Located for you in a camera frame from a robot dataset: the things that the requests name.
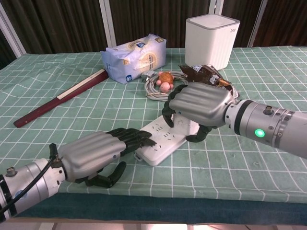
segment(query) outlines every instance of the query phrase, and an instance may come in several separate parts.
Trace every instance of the plastic packaging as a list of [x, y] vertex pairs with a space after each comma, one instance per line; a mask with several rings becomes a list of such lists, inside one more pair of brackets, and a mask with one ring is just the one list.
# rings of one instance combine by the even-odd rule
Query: plastic packaging
[[126, 84], [147, 70], [165, 65], [166, 40], [149, 34], [133, 42], [106, 48], [100, 53], [109, 77]]

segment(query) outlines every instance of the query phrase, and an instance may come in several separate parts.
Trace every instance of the toy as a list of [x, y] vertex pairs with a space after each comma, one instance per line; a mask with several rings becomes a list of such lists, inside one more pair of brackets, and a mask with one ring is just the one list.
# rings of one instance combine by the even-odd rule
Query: toy
[[173, 89], [174, 76], [170, 72], [159, 72], [159, 79], [157, 85], [160, 86], [160, 91], [167, 93], [170, 89]]
[[[172, 77], [170, 77], [170, 82], [172, 81], [181, 81], [183, 84], [187, 85], [189, 82], [187, 80], [187, 75], [185, 73], [179, 72], [179, 71], [167, 71], [165, 72], [166, 76], [168, 77], [169, 75], [171, 75]], [[154, 100], [154, 101], [162, 101], [162, 102], [166, 102], [168, 99], [168, 93], [165, 93], [163, 91], [168, 91], [169, 89], [173, 89], [174, 85], [173, 84], [169, 84], [169, 82], [165, 82], [165, 84], [162, 82], [162, 80], [160, 78], [163, 78], [159, 76], [159, 73], [154, 72], [154, 71], [146, 71], [144, 73], [142, 73], [142, 81], [145, 82], [144, 84], [144, 89], [146, 91], [146, 97]], [[157, 81], [159, 81], [159, 85], [164, 84], [163, 86], [161, 86], [161, 90], [156, 89]]]

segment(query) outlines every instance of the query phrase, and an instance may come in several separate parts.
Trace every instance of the power cord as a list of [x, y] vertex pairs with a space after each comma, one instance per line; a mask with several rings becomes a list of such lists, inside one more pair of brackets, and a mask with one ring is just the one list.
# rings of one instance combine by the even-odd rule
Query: power cord
[[[151, 76], [142, 75], [142, 78], [146, 81], [144, 85], [146, 97], [154, 101], [166, 102], [168, 98], [168, 93], [159, 92], [155, 89], [155, 84], [159, 79], [158, 74], [153, 71], [150, 74]], [[188, 85], [189, 82], [187, 80], [186, 74], [179, 71], [170, 71], [170, 74], [174, 76], [174, 81], [182, 81], [183, 84]]]

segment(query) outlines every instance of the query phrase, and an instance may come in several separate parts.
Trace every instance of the green checkered tablecloth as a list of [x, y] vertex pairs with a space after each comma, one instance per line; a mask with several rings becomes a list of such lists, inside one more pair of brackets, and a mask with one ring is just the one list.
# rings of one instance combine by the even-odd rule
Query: green checkered tablecloth
[[[163, 70], [180, 70], [184, 49], [167, 50]], [[99, 53], [24, 55], [0, 70], [0, 171], [47, 158], [48, 145], [92, 132], [141, 128], [161, 115], [140, 80], [108, 79], [22, 128], [13, 122], [103, 67]], [[234, 48], [220, 73], [242, 99], [307, 112], [307, 48]], [[62, 193], [103, 193], [307, 203], [307, 161], [244, 137], [227, 127], [201, 143], [185, 143], [156, 167], [121, 159], [127, 168], [111, 189], [63, 183]], [[109, 174], [116, 166], [107, 166]]]

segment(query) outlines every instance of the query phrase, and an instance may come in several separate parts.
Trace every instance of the green indicator light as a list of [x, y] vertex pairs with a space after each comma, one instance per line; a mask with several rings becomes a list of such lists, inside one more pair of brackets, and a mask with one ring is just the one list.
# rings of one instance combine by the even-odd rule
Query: green indicator light
[[262, 129], [256, 129], [255, 130], [255, 135], [259, 138], [262, 138], [265, 136], [265, 132]]

